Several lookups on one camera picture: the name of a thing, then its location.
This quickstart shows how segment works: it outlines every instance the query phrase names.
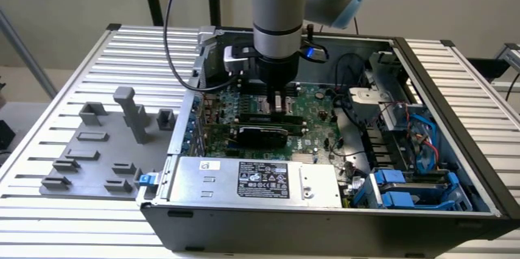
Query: motherboard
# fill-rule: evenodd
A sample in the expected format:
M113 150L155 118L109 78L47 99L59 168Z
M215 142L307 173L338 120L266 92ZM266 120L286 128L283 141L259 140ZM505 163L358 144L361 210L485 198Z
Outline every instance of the motherboard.
M326 86L297 83L287 96L275 96L275 110L283 106L285 113L278 117L281 121L270 122L270 118L258 118L271 115L261 93L229 87L219 94L206 94L206 156L329 163L327 147L339 138L334 96ZM286 142L278 147L243 148L234 138L238 126L286 130Z

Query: blue cable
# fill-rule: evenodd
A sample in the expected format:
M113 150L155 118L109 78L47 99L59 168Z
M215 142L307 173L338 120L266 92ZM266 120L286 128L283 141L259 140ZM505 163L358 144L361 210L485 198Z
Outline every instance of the blue cable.
M426 118L423 118L421 115L411 114L409 115L410 118L415 119L418 122L426 124L431 128L431 145L437 148L437 126L434 123L431 123ZM431 155L431 161L427 164L427 167L422 170L422 172L430 171L435 164L435 156Z

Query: red cable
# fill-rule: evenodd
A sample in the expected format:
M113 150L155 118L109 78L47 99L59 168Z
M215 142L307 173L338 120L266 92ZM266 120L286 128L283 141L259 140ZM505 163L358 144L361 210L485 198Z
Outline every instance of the red cable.
M422 141L423 145L426 145L429 148L433 149L433 152L435 153L435 161L438 162L438 150L435 149L435 147L433 146L431 143L429 143L427 141Z

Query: blue clip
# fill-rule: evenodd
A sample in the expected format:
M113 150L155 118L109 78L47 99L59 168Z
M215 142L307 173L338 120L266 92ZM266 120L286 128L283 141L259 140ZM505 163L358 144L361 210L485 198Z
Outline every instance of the blue clip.
M151 175L139 175L138 177L138 186L153 186L154 176Z
M377 184L406 183L402 172L395 169L379 169L373 173Z
M381 195L382 206L386 208L413 209L411 196L406 192L386 192Z

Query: power supply label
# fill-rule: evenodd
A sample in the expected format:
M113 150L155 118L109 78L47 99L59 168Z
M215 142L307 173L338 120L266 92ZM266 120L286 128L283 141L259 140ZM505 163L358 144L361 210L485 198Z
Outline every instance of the power supply label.
M238 166L239 197L289 198L289 175L285 163L241 161Z

